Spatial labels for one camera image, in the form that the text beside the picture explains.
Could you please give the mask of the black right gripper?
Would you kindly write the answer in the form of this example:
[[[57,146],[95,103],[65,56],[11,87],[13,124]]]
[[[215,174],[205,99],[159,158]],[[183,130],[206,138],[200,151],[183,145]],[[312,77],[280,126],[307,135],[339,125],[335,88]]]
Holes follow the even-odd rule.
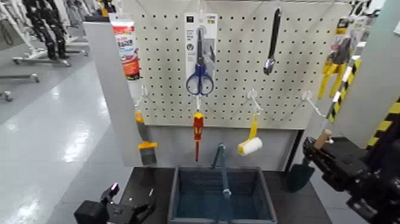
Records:
[[[370,168],[364,161],[368,151],[358,147],[329,146],[324,149],[329,157],[324,157],[321,149],[325,143],[326,139],[322,137],[306,137],[302,145],[302,164],[313,162],[323,173],[322,179],[335,191],[354,193],[360,190],[369,176]]]

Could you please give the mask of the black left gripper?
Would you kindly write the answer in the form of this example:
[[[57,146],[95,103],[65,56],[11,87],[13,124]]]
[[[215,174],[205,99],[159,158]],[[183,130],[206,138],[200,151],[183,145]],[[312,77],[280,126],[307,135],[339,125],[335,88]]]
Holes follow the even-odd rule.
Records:
[[[101,194],[101,202],[85,200],[74,212],[78,224],[124,224],[136,223],[137,219],[146,219],[156,207],[155,190],[151,188],[144,204],[129,207],[113,202],[119,192],[119,184],[115,182]]]

